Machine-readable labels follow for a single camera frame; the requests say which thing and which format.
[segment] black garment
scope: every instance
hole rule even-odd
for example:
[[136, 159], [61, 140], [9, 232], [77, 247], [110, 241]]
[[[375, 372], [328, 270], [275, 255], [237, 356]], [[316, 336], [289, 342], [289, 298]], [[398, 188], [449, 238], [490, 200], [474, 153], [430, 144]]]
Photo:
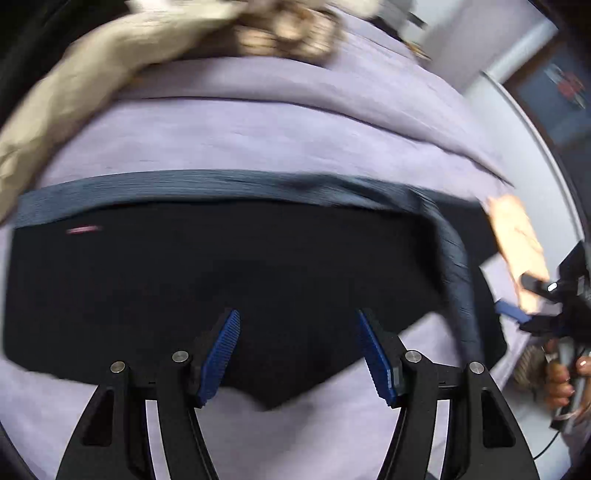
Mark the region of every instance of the black garment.
[[[506, 344], [478, 265], [496, 243], [479, 206], [438, 206], [465, 243], [491, 367]], [[81, 226], [98, 230], [67, 233]], [[189, 350], [234, 307], [242, 332], [223, 384], [273, 408], [361, 357], [356, 308], [394, 332], [443, 308], [434, 245], [415, 215], [280, 202], [141, 203], [22, 227], [5, 351], [89, 383], [124, 360], [147, 384], [165, 356]]]

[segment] beige cloth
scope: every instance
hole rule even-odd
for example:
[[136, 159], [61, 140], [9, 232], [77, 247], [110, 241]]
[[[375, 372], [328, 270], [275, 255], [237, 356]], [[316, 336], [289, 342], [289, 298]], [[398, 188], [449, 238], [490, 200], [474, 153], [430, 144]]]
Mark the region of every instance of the beige cloth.
[[127, 15], [73, 43], [0, 132], [0, 221], [55, 148], [134, 73], [178, 57], [245, 7], [240, 2], [185, 1], [174, 10]]
[[520, 276], [529, 272], [540, 280], [549, 280], [550, 274], [544, 261], [544, 250], [535, 236], [523, 204], [514, 195], [489, 199], [489, 218], [495, 232], [501, 254], [509, 264], [511, 276], [519, 298], [520, 308], [527, 313], [538, 312], [539, 297], [524, 289]]

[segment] person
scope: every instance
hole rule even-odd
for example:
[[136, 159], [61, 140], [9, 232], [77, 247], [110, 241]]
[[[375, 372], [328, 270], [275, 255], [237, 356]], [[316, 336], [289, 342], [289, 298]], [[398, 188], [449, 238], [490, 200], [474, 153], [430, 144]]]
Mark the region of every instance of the person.
[[[579, 375], [587, 377], [587, 384], [581, 408], [577, 414], [576, 426], [572, 433], [563, 435], [564, 442], [569, 447], [572, 467], [563, 480], [578, 480], [589, 478], [591, 472], [591, 357], [582, 356], [576, 361]], [[546, 370], [546, 405], [553, 411], [569, 404], [574, 394], [570, 384], [570, 374], [566, 366], [558, 361], [552, 361]]]

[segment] black cable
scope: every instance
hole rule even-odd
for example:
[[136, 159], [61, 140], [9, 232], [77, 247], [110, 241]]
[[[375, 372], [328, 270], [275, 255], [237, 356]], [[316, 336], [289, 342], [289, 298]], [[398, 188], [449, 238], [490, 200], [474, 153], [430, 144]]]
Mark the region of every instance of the black cable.
[[543, 454], [546, 453], [546, 451], [550, 448], [550, 446], [554, 443], [554, 441], [556, 440], [556, 437], [558, 436], [560, 432], [556, 432], [556, 434], [554, 435], [554, 437], [552, 437], [552, 440], [550, 440], [550, 443], [548, 445], [546, 445], [546, 447], [544, 448], [544, 450], [542, 450], [540, 453], [538, 453], [535, 457], [534, 457], [534, 461], [536, 461], [538, 458], [540, 458]]

